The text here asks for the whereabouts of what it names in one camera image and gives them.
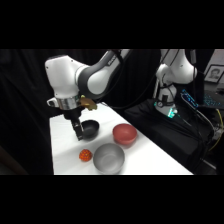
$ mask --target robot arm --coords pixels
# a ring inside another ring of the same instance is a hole
[[[131,51],[131,49],[119,50],[124,61]],[[66,55],[57,56],[48,59],[45,68],[55,94],[55,98],[47,102],[48,105],[59,107],[63,111],[65,119],[71,120],[78,139],[82,140],[83,128],[79,117],[83,108],[79,92],[90,99],[99,99],[107,93],[113,77],[120,68],[116,54],[113,51],[106,52],[93,66],[82,64]]]
[[[166,55],[167,51],[168,49],[161,49],[162,57]],[[156,76],[160,84],[160,93],[155,107],[160,113],[173,118],[177,113],[174,104],[177,90],[173,83],[188,84],[192,82],[194,66],[187,60],[184,49],[170,49]]]

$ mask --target white table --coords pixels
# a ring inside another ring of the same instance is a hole
[[[55,175],[98,175],[93,160],[82,162],[79,159],[80,152],[88,149],[94,154],[101,145],[114,143],[113,128],[118,124],[128,123],[112,109],[101,104],[96,111],[84,110],[80,120],[96,120],[100,123],[99,135],[93,141],[79,142],[70,121],[65,120],[63,115],[50,119]],[[192,175],[140,132],[131,146],[121,148],[125,152],[121,175]]]

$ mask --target gray bowl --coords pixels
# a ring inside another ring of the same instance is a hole
[[[96,169],[104,175],[115,175],[120,172],[125,162],[125,154],[121,147],[106,144],[99,147],[93,157]]]

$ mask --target small orange ball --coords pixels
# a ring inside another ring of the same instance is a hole
[[[82,150],[82,152],[79,155],[79,159],[81,159],[84,162],[89,162],[92,159],[93,155],[88,149]]]

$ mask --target black curtain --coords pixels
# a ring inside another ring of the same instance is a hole
[[[53,174],[49,118],[61,111],[46,104],[54,93],[46,76],[45,61],[66,54],[93,65],[105,52],[106,49],[0,50],[0,145],[28,173]],[[159,61],[159,49],[135,49],[125,64],[120,82],[104,102],[119,107],[133,102],[148,85]],[[151,98],[154,85],[155,78],[134,105]]]

